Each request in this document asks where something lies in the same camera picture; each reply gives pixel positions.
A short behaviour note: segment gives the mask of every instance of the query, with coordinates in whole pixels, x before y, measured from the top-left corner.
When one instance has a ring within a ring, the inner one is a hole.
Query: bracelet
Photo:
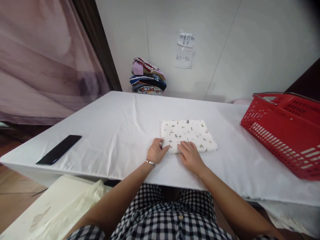
[[[146,162],[152,164],[154,167],[157,165],[154,162],[149,161],[148,159],[146,160]]]

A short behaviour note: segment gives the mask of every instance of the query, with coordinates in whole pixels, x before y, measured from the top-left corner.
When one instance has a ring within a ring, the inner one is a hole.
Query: shopping basket
[[[294,93],[253,97],[241,125],[298,178],[320,181],[320,102]]]

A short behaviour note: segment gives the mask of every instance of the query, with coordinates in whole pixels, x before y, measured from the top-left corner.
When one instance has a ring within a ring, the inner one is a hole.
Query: basket handle
[[[263,97],[260,97],[258,94],[283,94],[283,93],[282,92],[263,92],[263,93],[254,93],[253,94],[256,97],[261,98],[262,100],[267,101],[267,102],[277,106],[278,105],[277,103],[274,103],[274,102],[271,102],[270,100],[264,99]]]
[[[311,99],[311,98],[308,98],[308,97],[305,97],[305,96],[302,96],[300,94],[297,94],[297,93],[292,93],[292,92],[263,92],[263,93],[254,93],[253,95],[258,97],[258,98],[261,98],[263,99],[264,101],[267,101],[269,103],[272,103],[273,105],[277,106],[278,104],[274,103],[274,102],[271,102],[270,100],[267,100],[267,99],[264,99],[263,97],[260,97],[258,94],[290,94],[290,95],[295,95],[295,96],[298,96],[298,97],[302,97],[304,99],[307,99],[307,100],[310,100],[310,101],[313,101],[313,102],[316,102],[316,103],[320,103],[319,101],[317,100],[314,100],[314,99]]]

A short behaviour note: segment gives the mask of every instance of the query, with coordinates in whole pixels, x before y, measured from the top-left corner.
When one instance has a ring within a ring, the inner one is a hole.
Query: paper sign
[[[194,37],[191,33],[180,33],[178,44],[184,47],[192,48],[194,44]]]
[[[191,68],[192,58],[194,51],[187,48],[179,48],[177,54],[175,55],[175,67],[179,68]]]

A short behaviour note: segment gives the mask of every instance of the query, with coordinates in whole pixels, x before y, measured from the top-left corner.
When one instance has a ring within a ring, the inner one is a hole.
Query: folded cloth
[[[134,58],[134,60],[138,61],[149,72],[153,72],[153,71],[159,69],[158,67],[150,64],[147,60],[145,60],[143,58]]]
[[[159,76],[162,75],[164,79],[167,79],[167,77],[164,74],[164,72],[162,72],[160,69],[155,70],[155,72],[157,72]]]
[[[133,75],[130,78],[130,84],[131,85],[133,85],[135,83],[138,83],[138,82],[159,87],[162,91],[164,91],[166,89],[166,87],[167,87],[165,82],[162,82],[162,81],[159,81],[159,80],[156,80],[154,78],[147,77],[147,76],[136,76],[136,75]]]
[[[146,77],[152,77],[152,78],[154,78],[155,80],[159,80],[159,81],[161,81],[161,82],[164,82],[164,80],[162,80],[160,77],[159,77],[159,75],[157,75],[157,74],[143,74],[144,76],[146,76]]]
[[[141,79],[152,79],[152,80],[154,80],[153,77],[133,75],[133,76],[130,78],[130,84],[133,85],[133,84],[139,82],[139,80],[141,80]]]
[[[139,62],[134,61],[132,71],[134,75],[143,75],[143,66]]]
[[[177,144],[180,141],[193,142],[199,152],[209,152],[218,149],[204,120],[162,121],[161,137],[163,146],[170,145],[168,153],[180,152]]]
[[[154,96],[162,96],[163,92],[160,88],[155,86],[144,86],[138,89],[138,93],[140,94],[149,94]]]
[[[159,72],[157,72],[157,71],[153,71],[153,72],[149,72],[147,69],[143,69],[143,73],[144,74],[156,74],[156,75],[158,75],[160,78],[161,78],[161,80],[162,81],[165,81],[166,80],[166,78],[161,74],[161,73],[159,73]]]
[[[139,88],[144,87],[144,86],[150,86],[148,84],[145,83],[135,83],[134,85],[132,85],[132,92],[137,92]]]

